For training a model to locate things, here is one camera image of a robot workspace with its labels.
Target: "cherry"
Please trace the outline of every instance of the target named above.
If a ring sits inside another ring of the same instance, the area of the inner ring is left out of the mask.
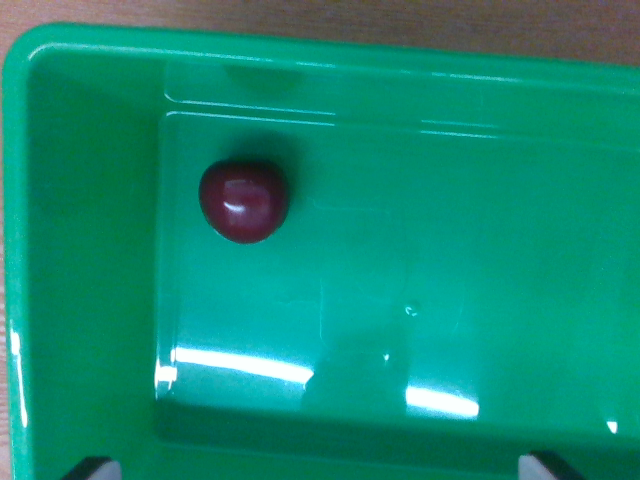
[[[209,224],[237,243],[256,243],[275,232],[289,208],[282,171],[270,162],[221,161],[200,180],[200,206]]]

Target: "green plastic container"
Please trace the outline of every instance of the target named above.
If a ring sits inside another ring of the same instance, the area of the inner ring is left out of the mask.
[[[4,68],[14,478],[640,477],[640,73],[56,25]],[[278,163],[284,225],[198,183]]]

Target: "wooden table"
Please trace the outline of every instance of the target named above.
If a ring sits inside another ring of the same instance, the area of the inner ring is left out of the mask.
[[[0,0],[0,58],[25,30],[56,21],[640,63],[640,1],[631,0],[606,4],[596,0]],[[0,264],[4,265],[4,248]],[[0,305],[0,480],[4,480],[10,476],[4,283]]]

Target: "dark red cherry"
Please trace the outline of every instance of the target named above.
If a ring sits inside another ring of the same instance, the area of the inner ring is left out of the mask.
[[[275,232],[287,216],[289,189],[270,162],[222,161],[200,180],[200,206],[209,224],[237,243],[256,243]]]

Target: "water droplet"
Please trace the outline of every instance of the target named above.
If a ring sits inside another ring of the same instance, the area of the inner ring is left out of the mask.
[[[404,306],[404,313],[410,317],[417,317],[420,315],[420,305],[417,302],[409,302]]]

